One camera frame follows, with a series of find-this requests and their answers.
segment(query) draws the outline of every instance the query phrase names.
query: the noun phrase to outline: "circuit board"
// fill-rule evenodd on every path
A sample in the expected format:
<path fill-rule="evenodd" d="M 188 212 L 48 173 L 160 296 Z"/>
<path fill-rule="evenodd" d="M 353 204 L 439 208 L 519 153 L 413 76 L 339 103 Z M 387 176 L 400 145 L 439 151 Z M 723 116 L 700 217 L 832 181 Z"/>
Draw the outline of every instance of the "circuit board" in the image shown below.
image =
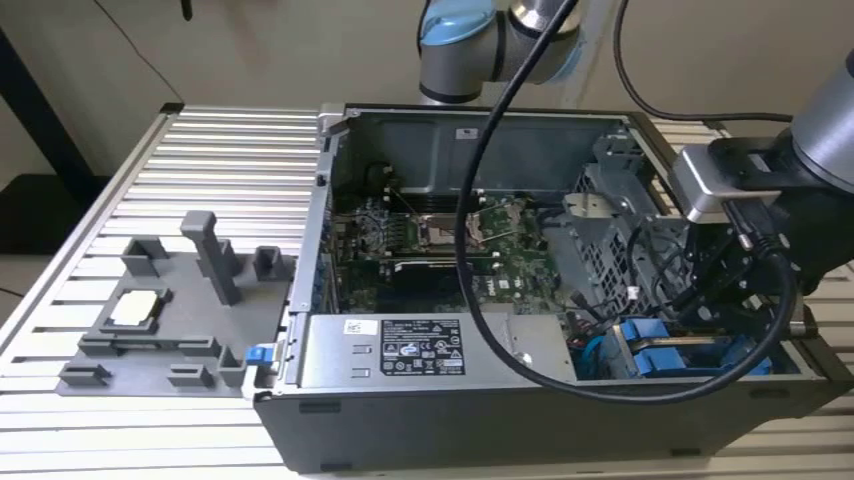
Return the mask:
<path fill-rule="evenodd" d="M 468 215 L 468 262 L 481 304 L 563 314 L 567 295 L 526 198 L 484 196 Z M 335 217 L 339 312 L 465 310 L 453 265 L 452 213 L 393 213 L 371 201 Z"/>

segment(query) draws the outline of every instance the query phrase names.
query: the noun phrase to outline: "warning label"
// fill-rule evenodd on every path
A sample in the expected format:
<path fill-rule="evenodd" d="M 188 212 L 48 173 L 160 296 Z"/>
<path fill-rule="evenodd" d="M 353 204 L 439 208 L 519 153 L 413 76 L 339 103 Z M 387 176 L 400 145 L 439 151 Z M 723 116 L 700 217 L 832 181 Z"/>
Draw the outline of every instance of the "warning label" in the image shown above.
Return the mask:
<path fill-rule="evenodd" d="M 385 375 L 464 375 L 459 320 L 383 320 Z"/>

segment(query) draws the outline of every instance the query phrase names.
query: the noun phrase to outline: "white wall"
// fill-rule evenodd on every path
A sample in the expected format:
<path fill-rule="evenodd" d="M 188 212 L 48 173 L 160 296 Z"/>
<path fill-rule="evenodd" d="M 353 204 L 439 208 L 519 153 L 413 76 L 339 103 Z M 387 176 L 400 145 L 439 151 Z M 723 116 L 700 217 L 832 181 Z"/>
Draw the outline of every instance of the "white wall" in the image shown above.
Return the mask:
<path fill-rule="evenodd" d="M 642 96 L 663 110 L 795 113 L 854 48 L 851 19 L 851 0 L 632 0 L 626 68 Z M 608 29 L 580 107 L 636 109 L 611 50 Z M 730 128 L 770 134 L 780 125 L 738 122 Z"/>
<path fill-rule="evenodd" d="M 0 190 L 21 173 L 52 173 L 52 171 L 12 110 L 0 98 Z"/>
<path fill-rule="evenodd" d="M 187 103 L 419 101 L 420 0 L 196 0 L 191 22 L 177 0 L 103 4 Z M 89 0 L 0 0 L 0 25 L 85 158 L 112 171 L 172 93 Z M 516 104 L 556 107 L 560 88 L 527 88 Z"/>

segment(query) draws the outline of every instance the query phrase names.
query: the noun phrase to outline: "aluminum table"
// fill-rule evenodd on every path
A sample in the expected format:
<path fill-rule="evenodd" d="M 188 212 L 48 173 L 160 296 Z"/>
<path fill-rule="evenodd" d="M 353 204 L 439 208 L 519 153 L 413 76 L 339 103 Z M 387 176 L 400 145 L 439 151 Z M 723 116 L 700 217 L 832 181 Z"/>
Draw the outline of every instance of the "aluminum table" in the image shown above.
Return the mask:
<path fill-rule="evenodd" d="M 9 478 L 161 475 L 296 478 L 248 401 L 58 397 L 57 374 L 124 272 L 133 235 L 192 251 L 187 210 L 211 210 L 235 250 L 299 252 L 319 153 L 317 112 L 185 107 L 161 113 L 89 213 L 0 328 L 0 473 Z M 724 136 L 698 123 L 656 121 L 678 151 Z M 822 335 L 854 368 L 854 266 L 808 298 Z M 411 470 L 351 478 L 854 478 L 854 395 L 803 419 L 760 426 L 711 459 Z"/>

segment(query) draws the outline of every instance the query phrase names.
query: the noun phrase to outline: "black cable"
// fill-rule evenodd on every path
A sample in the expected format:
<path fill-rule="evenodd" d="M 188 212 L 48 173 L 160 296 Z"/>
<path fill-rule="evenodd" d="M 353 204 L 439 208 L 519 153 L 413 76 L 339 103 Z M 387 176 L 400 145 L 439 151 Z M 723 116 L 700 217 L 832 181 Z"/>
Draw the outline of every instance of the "black cable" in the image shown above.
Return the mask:
<path fill-rule="evenodd" d="M 177 100 L 181 103 L 184 103 L 184 97 L 181 97 L 181 94 L 177 93 L 177 90 L 175 89 L 175 87 L 172 86 L 169 81 L 165 79 L 163 74 L 160 73 L 160 70 L 157 70 L 157 68 L 151 64 L 151 62 L 148 61 L 148 59 L 145 58 L 143 53 L 139 51 L 139 48 L 136 48 L 136 44 L 133 43 L 133 40 L 131 40 L 131 37 L 127 34 L 127 32 L 124 31 L 124 29 L 121 28 L 121 25 L 119 25 L 119 22 L 116 21 L 113 16 L 109 14 L 109 11 L 104 8 L 104 5 L 101 5 L 100 0 L 92 0 L 92 2 L 95 3 L 95 5 L 97 5 L 97 8 L 100 8 L 101 12 L 104 12 L 104 15 L 107 15 L 107 18 L 109 19 L 109 21 L 115 25 L 116 29 L 119 29 L 119 33 L 121 34 L 124 39 L 128 41 L 128 44 L 131 45 L 131 48 L 133 49 L 133 52 L 136 52 L 136 56 L 140 58 L 140 60 L 143 62 L 145 62 L 145 65 L 148 65 L 148 68 L 151 68 L 151 71 L 155 72 L 155 74 L 160 77 L 160 80 L 163 80 L 163 83 L 165 84 L 165 86 L 169 88 L 169 90 L 172 90 L 172 93 L 177 97 Z"/>
<path fill-rule="evenodd" d="M 12 295 L 13 297 L 24 298 L 22 293 L 17 293 L 14 290 L 9 290 L 8 288 L 0 287 L 0 292 Z"/>
<path fill-rule="evenodd" d="M 666 302 L 662 301 L 660 296 L 658 295 L 658 285 L 662 283 L 662 278 L 664 278 L 667 276 L 667 269 L 670 268 L 670 265 L 672 265 L 672 262 L 676 260 L 676 258 L 679 258 L 682 256 L 682 251 L 676 250 L 675 252 L 672 252 L 667 258 L 664 259 L 664 262 L 662 263 L 662 265 L 659 267 L 656 267 L 655 269 L 655 280 L 652 281 L 652 287 L 650 288 L 650 296 L 652 297 L 652 300 L 655 301 L 655 307 L 652 307 L 652 309 L 647 310 L 647 313 L 650 312 L 660 312 L 664 311 L 664 313 L 667 315 L 670 315 L 671 317 L 675 317 L 675 312 L 670 309 L 670 306 L 666 304 Z"/>
<path fill-rule="evenodd" d="M 794 273 L 791 271 L 791 265 L 786 260 L 786 257 L 776 252 L 771 252 L 767 254 L 767 256 L 763 257 L 763 262 L 766 262 L 771 269 L 778 273 L 780 282 L 780 296 L 778 308 L 774 312 L 774 319 L 767 330 L 767 335 L 758 342 L 755 348 L 750 351 L 750 353 L 747 353 L 747 355 L 740 359 L 735 366 L 719 376 L 710 378 L 687 390 L 650 396 L 616 395 L 580 388 L 572 384 L 563 383 L 554 378 L 543 375 L 536 370 L 528 368 L 522 362 L 519 362 L 516 357 L 507 351 L 503 344 L 495 338 L 495 335 L 492 334 L 492 331 L 489 329 L 489 325 L 487 324 L 483 317 L 480 305 L 477 305 L 477 296 L 473 291 L 472 273 L 465 258 L 465 218 L 468 216 L 465 206 L 477 175 L 477 167 L 480 165 L 480 161 L 483 160 L 483 153 L 485 152 L 485 148 L 489 144 L 489 139 L 492 138 L 495 128 L 498 127 L 498 122 L 504 115 L 512 98 L 516 95 L 519 88 L 522 87 L 522 84 L 524 83 L 524 80 L 531 73 L 536 62 L 543 55 L 543 52 L 548 47 L 550 40 L 555 35 L 558 29 L 560 28 L 560 25 L 563 24 L 566 18 L 568 17 L 576 3 L 578 0 L 564 0 L 560 4 L 558 12 L 555 13 L 554 18 L 551 19 L 551 22 L 546 27 L 546 31 L 538 38 L 536 43 L 534 44 L 534 48 L 531 49 L 531 53 L 522 62 L 522 66 L 514 74 L 510 83 L 504 87 L 504 91 L 502 92 L 498 102 L 487 116 L 485 123 L 481 129 L 481 135 L 477 140 L 471 160 L 468 162 L 465 176 L 463 178 L 463 183 L 459 190 L 456 212 L 453 216 L 453 251 L 456 273 L 459 276 L 463 298 L 465 300 L 465 305 L 468 307 L 477 332 L 480 333 L 480 336 L 483 337 L 483 340 L 485 341 L 495 356 L 514 372 L 516 372 L 522 377 L 524 377 L 538 385 L 558 390 L 559 392 L 574 394 L 586 399 L 635 405 L 660 405 L 691 400 L 720 390 L 730 383 L 744 376 L 767 356 L 768 351 L 776 344 L 776 341 L 787 327 L 788 320 L 791 319 L 798 293 Z"/>
<path fill-rule="evenodd" d="M 628 0 L 623 0 L 616 10 L 616 21 L 614 24 L 614 63 L 616 65 L 616 74 L 619 80 L 623 83 L 623 88 L 628 93 L 628 96 L 638 104 L 640 109 L 652 115 L 654 117 L 663 118 L 666 120 L 684 121 L 684 122 L 730 122 L 740 120 L 762 120 L 766 122 L 783 122 L 791 123 L 791 115 L 783 115 L 779 113 L 710 113 L 710 114 L 687 114 L 687 113 L 670 113 L 663 112 L 654 106 L 651 106 L 646 100 L 640 97 L 638 90 L 635 89 L 628 74 L 626 73 L 626 65 L 623 64 L 623 22 L 626 20 L 626 9 L 628 8 Z"/>
<path fill-rule="evenodd" d="M 417 56 L 421 56 L 421 28 L 424 26 L 424 17 L 427 16 L 427 9 L 429 9 L 429 1 L 424 0 L 424 8 L 421 9 L 421 14 L 417 17 L 417 28 L 415 29 L 415 47 L 417 48 Z"/>

